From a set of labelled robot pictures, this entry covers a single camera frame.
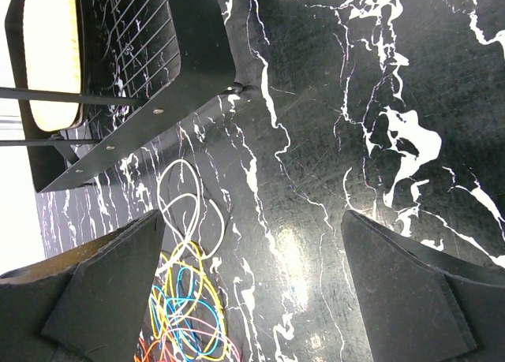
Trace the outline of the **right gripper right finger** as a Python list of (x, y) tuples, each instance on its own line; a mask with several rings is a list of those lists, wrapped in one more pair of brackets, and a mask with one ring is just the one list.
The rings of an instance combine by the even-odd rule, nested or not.
[(342, 238), (375, 361), (502, 361), (504, 273), (348, 210)]

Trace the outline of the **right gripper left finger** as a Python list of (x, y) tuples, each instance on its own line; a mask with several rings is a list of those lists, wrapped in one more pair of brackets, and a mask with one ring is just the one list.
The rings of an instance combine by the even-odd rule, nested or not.
[(152, 210), (1, 276), (3, 361), (131, 361), (165, 223)]

